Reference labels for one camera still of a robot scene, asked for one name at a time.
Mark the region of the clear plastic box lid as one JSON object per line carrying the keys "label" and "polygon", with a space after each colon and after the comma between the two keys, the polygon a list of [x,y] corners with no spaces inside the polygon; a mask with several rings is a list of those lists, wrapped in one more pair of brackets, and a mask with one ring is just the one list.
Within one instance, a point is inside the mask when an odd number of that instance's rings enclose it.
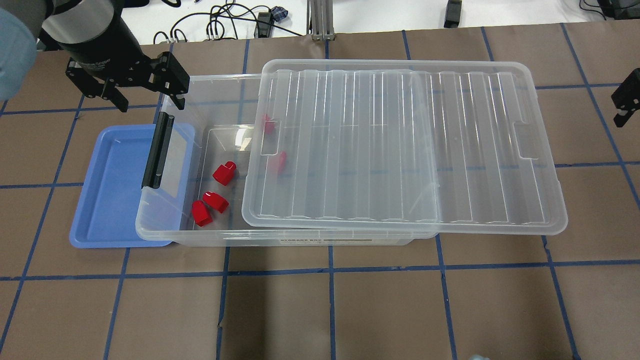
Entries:
{"label": "clear plastic box lid", "polygon": [[533,76],[504,61],[268,61],[241,210],[254,227],[314,230],[548,236],[569,223]]}

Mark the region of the clear plastic storage box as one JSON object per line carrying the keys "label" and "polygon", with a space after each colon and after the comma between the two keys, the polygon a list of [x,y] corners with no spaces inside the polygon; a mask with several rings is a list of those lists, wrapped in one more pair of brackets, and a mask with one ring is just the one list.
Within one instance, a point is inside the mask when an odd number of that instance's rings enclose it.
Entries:
{"label": "clear plastic storage box", "polygon": [[[187,185],[192,196],[186,199],[187,225],[175,231],[154,231],[142,227],[138,210],[137,234],[146,240],[170,239],[190,247],[244,248],[291,246],[404,246],[414,240],[432,239],[434,232],[379,230],[331,230],[327,228],[253,227],[242,216],[245,178],[249,170],[251,143],[258,107],[259,74],[195,75],[190,78],[185,109],[178,110],[166,99],[161,112],[174,116],[174,125],[192,125],[199,153],[192,156]],[[228,161],[237,164],[237,176],[228,186],[212,178],[215,169]],[[229,202],[222,214],[210,210],[212,223],[194,223],[192,203],[205,192],[215,192]]]}

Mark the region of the blue plastic tray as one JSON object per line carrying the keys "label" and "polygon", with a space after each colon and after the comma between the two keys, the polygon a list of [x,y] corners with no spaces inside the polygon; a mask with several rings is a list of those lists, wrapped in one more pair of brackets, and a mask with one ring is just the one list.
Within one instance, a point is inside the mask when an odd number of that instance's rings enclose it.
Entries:
{"label": "blue plastic tray", "polygon": [[144,190],[143,175],[155,125],[116,125],[97,138],[70,230],[70,243],[80,249],[157,248],[169,238],[147,240],[137,232],[141,225],[153,231],[179,231],[190,215],[186,199],[193,191],[187,180],[192,170],[195,128],[173,127],[167,153],[169,164],[157,189]]}

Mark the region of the black power adapter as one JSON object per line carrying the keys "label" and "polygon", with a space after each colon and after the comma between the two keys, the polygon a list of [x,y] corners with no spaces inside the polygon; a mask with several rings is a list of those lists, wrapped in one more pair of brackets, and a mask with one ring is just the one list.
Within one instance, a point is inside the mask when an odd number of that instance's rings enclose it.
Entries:
{"label": "black power adapter", "polygon": [[448,0],[445,8],[444,28],[457,28],[461,22],[462,0]]}

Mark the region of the aluminium frame post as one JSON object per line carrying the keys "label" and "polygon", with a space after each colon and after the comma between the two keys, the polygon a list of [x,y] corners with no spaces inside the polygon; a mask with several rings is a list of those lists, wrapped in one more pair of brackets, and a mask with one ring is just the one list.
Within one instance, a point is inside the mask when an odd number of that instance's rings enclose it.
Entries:
{"label": "aluminium frame post", "polygon": [[333,41],[334,1],[307,0],[307,30],[313,41]]}

